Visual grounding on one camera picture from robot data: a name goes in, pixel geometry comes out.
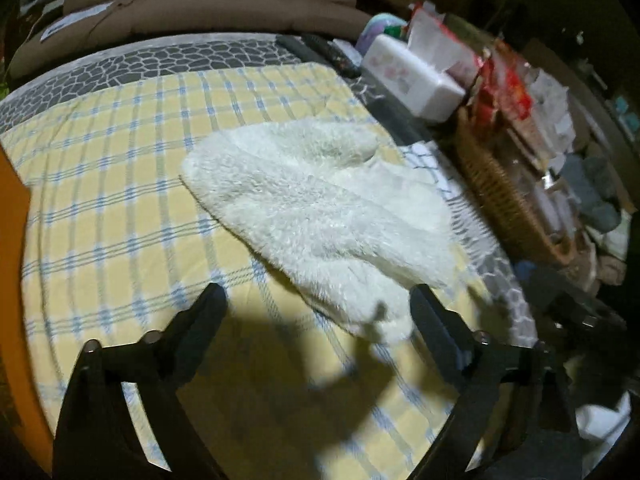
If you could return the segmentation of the white gloved hand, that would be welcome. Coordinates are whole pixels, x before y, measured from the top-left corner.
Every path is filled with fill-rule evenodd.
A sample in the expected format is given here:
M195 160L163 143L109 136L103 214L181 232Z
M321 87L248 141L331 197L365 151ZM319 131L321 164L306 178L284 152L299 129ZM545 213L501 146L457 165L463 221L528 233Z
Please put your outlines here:
M588 453L605 454L614 445L630 421L630 395L625 392L615 408L586 404L576 411L578 432Z

